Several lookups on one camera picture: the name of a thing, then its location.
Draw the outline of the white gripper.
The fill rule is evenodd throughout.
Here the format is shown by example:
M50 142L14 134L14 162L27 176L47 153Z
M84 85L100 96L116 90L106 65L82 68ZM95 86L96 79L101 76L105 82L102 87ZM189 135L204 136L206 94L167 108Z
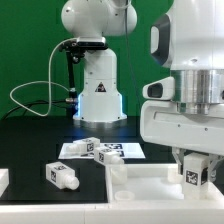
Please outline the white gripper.
M218 155L224 156L224 105L212 105L208 115L190 115L178 113L173 102L148 100L141 109L140 134L145 142L173 147L180 175L185 149L211 153L208 180L214 182L221 163Z

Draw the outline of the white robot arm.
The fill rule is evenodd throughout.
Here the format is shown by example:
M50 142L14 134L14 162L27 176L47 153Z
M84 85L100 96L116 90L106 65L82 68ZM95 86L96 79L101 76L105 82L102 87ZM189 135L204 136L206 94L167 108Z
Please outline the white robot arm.
M123 119L116 56L106 39L134 30L131 0L67 0L61 19L73 36L65 45L69 63L85 64L75 120ZM174 0L150 36L153 59L170 74L144 86L140 134L146 142L171 147L185 177L197 163L185 151L204 155L208 165L201 172L214 180L224 162L224 0Z

